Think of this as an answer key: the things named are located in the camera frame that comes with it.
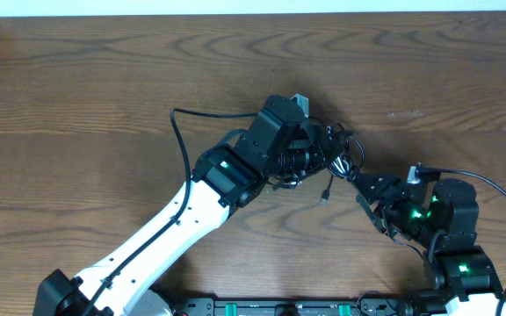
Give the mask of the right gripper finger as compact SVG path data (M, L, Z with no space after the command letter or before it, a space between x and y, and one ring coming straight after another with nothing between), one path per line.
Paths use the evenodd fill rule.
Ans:
M380 199L381 194L401 179L393 174L359 173L351 182L369 205Z
M362 207L362 209L365 211L366 215L368 216L369 220L371 221L372 225L376 228L376 230L379 233L384 233L386 231L386 228L384 227L381 217L378 216L370 207L370 205L367 203L367 201L364 199L364 197L358 193L356 195L356 201L357 203Z

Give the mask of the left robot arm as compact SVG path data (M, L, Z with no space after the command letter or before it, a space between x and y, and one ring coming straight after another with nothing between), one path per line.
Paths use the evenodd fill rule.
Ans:
M301 96L270 96L247 129L229 131L191 164L181 189L147 224L99 262L39 285L36 315L171 315L153 283L193 244L255 199L271 179L293 189L343 151Z

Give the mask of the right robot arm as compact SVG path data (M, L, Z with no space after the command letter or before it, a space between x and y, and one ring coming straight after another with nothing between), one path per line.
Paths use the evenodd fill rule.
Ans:
M402 298L399 315L504 315L503 287L495 266L477 245L475 188L412 168L407 180L361 173L352 182L379 233L416 248L430 284Z

